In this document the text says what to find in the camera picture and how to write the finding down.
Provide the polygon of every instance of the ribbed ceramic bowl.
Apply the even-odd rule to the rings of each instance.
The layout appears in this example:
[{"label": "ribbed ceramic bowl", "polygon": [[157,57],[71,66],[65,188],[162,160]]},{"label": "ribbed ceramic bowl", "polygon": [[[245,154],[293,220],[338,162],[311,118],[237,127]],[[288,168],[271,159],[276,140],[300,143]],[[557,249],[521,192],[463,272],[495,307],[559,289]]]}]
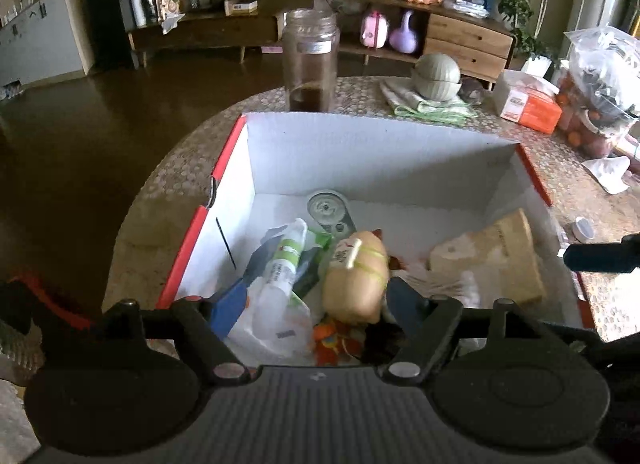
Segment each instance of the ribbed ceramic bowl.
[{"label": "ribbed ceramic bowl", "polygon": [[462,83],[425,80],[415,69],[411,72],[411,79],[414,81],[414,86],[418,93],[423,98],[433,101],[447,101],[453,98],[462,87]]},{"label": "ribbed ceramic bowl", "polygon": [[446,54],[423,54],[415,64],[415,70],[425,80],[460,83],[460,67],[452,57]]}]

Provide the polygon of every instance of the dark liquid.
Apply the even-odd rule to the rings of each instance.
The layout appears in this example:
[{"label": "dark liquid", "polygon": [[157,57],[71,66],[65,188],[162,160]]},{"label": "dark liquid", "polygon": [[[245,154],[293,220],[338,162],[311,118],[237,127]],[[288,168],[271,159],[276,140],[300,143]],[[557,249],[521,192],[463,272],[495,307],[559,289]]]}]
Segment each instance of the dark liquid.
[{"label": "dark liquid", "polygon": [[330,112],[333,94],[319,87],[298,87],[289,95],[292,112]]}]

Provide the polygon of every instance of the dark brown floor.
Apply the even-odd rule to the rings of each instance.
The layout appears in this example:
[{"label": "dark brown floor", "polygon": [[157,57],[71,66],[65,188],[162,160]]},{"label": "dark brown floor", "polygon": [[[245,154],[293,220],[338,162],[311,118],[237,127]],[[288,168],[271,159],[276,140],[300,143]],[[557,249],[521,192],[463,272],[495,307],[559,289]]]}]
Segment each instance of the dark brown floor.
[{"label": "dark brown floor", "polygon": [[[408,64],[340,59],[340,76],[407,76]],[[200,123],[282,85],[280,55],[161,54],[148,70],[118,69],[34,88],[0,103],[0,279],[39,274],[96,316],[113,243],[130,203],[166,153]]]}]

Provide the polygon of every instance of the bowl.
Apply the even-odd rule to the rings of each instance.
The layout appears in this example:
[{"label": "bowl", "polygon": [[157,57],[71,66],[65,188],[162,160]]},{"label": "bowl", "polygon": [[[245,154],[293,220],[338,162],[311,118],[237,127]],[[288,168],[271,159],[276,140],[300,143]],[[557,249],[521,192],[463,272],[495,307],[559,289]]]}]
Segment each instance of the bowl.
[{"label": "bowl", "polygon": [[414,69],[425,80],[460,82],[460,67],[452,57],[443,53],[423,54]]},{"label": "bowl", "polygon": [[418,93],[423,98],[432,101],[447,101],[453,98],[462,87],[462,83],[425,80],[415,69],[412,70],[411,79],[414,81],[414,86]]},{"label": "bowl", "polygon": [[583,244],[592,241],[596,236],[591,222],[584,217],[576,217],[571,229],[574,231],[575,237]]}]

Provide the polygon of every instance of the patterned tablecloth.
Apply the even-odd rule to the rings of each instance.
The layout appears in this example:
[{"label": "patterned tablecloth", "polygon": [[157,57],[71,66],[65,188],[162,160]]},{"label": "patterned tablecloth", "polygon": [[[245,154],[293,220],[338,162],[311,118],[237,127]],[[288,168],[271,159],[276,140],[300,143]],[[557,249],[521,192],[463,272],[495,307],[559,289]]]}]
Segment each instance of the patterned tablecloth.
[{"label": "patterned tablecloth", "polygon": [[[378,78],[338,80],[339,114],[393,118]],[[152,309],[196,207],[207,200],[209,175],[236,118],[250,111],[280,111],[283,89],[271,90],[229,107],[185,137],[151,174],[118,233],[103,310],[122,298]],[[567,225],[578,215],[594,224],[596,241],[619,241],[640,232],[640,193],[631,188],[608,195],[580,165],[560,137],[505,121],[487,112],[465,128],[519,141],[551,196],[553,213]],[[588,298],[600,335],[610,341],[640,330],[640,279],[636,275],[585,275]]]}]

